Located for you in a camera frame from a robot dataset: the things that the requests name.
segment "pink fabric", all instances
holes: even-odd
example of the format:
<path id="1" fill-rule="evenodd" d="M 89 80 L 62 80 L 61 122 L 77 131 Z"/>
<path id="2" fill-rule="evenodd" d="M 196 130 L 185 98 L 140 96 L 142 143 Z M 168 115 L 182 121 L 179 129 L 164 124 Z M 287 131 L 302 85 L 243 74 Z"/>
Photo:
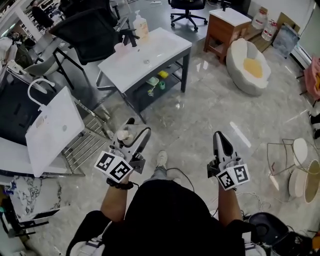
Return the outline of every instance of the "pink fabric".
<path id="1" fill-rule="evenodd" d="M 320 58 L 312 57 L 311 65 L 304 71 L 305 87 L 306 90 L 314 100 L 320 99 L 320 91 L 317 91 L 316 88 L 316 76 L 317 73 L 320 73 Z"/>

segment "wrist strap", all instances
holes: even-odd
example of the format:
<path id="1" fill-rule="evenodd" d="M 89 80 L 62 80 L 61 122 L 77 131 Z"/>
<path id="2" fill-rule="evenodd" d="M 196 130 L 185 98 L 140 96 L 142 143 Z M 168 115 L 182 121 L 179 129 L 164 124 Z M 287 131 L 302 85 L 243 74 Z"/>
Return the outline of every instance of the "wrist strap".
<path id="1" fill-rule="evenodd" d="M 109 184 L 111 187 L 115 187 L 116 189 L 121 189 L 121 190 L 130 190 L 134 187 L 134 184 L 129 181 L 127 184 L 123 183 L 117 183 L 111 178 L 106 179 L 106 183 Z"/>

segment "pink chair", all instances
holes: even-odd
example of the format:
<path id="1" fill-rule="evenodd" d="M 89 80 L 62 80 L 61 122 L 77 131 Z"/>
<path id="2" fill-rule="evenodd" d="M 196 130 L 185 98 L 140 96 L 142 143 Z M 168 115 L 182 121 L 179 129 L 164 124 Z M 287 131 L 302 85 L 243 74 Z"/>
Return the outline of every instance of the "pink chair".
<path id="1" fill-rule="evenodd" d="M 297 79 L 304 77 L 306 91 L 300 93 L 300 95 L 308 92 L 314 98 L 313 107 L 316 102 L 320 101 L 320 90 L 317 90 L 317 74 L 320 73 L 320 58 L 312 57 L 311 65 L 303 71 L 303 75 L 298 76 Z"/>

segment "soap dispenser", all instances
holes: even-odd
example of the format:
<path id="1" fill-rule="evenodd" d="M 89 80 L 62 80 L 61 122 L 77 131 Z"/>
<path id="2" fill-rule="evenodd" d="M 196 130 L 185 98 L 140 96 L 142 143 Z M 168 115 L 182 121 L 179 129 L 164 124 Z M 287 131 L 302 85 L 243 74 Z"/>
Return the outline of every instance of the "soap dispenser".
<path id="1" fill-rule="evenodd" d="M 142 40 L 148 38 L 149 30 L 147 20 L 139 15 L 140 10 L 137 10 L 135 20 L 133 21 L 133 27 L 136 29 L 135 34 Z"/>

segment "black shirt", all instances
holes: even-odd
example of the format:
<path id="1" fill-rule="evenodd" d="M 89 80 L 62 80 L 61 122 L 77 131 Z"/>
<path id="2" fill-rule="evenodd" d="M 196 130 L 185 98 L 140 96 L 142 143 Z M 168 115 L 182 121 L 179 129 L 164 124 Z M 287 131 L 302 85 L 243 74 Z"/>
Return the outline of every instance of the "black shirt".
<path id="1" fill-rule="evenodd" d="M 39 25 L 50 28 L 54 21 L 38 6 L 32 7 L 32 15 Z"/>
<path id="2" fill-rule="evenodd" d="M 101 211 L 88 213 L 66 255 L 76 243 L 102 234 L 109 222 Z M 244 256 L 242 233 L 251 228 L 240 220 L 224 228 L 211 217 L 205 202 L 196 193 L 174 181 L 151 180 L 137 190 L 124 221 L 112 223 L 102 240 L 106 245 L 104 255 L 119 250 L 145 251 L 151 255 L 167 250 L 210 253 L 215 248 L 213 255 Z"/>

